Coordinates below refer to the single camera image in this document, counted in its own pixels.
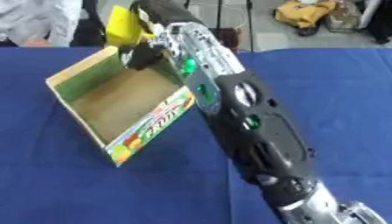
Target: fruit illustration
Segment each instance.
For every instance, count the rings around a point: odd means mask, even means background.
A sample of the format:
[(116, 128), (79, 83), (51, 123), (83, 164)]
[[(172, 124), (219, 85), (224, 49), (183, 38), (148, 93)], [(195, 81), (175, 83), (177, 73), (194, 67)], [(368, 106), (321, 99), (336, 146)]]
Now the fruit illustration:
[(142, 139), (138, 138), (129, 144), (129, 148), (134, 151), (138, 151), (142, 147)]
[(186, 100), (183, 104), (184, 109), (190, 108), (193, 105), (193, 101), (194, 101), (193, 94), (190, 91), (188, 91), (188, 93), (186, 94)]
[(123, 145), (128, 146), (130, 143), (132, 143), (135, 139), (138, 139), (139, 135), (137, 133), (132, 133), (129, 137), (125, 138), (125, 140), (122, 142)]
[(117, 164), (122, 164), (123, 162), (127, 161), (127, 159), (131, 156), (131, 153), (126, 146), (118, 144), (113, 147), (110, 156)]

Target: open box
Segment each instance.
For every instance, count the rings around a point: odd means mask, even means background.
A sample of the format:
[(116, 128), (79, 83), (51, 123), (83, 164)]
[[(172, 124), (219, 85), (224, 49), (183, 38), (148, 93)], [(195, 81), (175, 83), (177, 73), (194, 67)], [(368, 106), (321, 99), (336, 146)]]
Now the open box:
[(117, 166), (194, 104), (167, 59), (127, 69), (110, 46), (46, 80), (48, 87)]

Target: white sleeve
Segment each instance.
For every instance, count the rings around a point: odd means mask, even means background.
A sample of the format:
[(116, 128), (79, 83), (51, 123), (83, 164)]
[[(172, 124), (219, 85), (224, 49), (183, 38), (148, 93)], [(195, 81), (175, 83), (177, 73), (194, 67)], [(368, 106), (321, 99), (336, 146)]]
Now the white sleeve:
[(69, 46), (81, 15), (82, 0), (47, 0), (51, 33), (48, 41), (53, 46)]

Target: blue tablecloth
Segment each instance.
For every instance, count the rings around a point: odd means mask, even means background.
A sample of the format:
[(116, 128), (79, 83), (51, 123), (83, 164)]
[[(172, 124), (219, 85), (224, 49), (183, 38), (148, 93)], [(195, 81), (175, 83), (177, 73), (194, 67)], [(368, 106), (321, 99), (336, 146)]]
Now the blue tablecloth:
[[(278, 223), (195, 107), (120, 169), (46, 87), (97, 49), (0, 49), (0, 223)], [(392, 51), (240, 55), (286, 108), (342, 201), (392, 222)]]

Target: wire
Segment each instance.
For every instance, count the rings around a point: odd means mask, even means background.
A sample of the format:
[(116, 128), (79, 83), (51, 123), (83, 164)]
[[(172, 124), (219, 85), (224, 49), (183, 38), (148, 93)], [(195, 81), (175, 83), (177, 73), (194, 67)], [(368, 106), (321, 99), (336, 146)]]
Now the wire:
[[(208, 3), (190, 3), (189, 5), (200, 5), (200, 6), (207, 6), (207, 7), (217, 7), (218, 6), (218, 4), (208, 4)], [(246, 15), (245, 15), (244, 10), (239, 9), (239, 8), (235, 8), (235, 7), (230, 7), (225, 4), (223, 4), (222, 7), (233, 10), (233, 11), (239, 11), (241, 13), (242, 23), (240, 25), (238, 25), (237, 27), (235, 27), (235, 29), (240, 29), (241, 27), (243, 27), (244, 25), (247, 24), (247, 19), (246, 19)]]

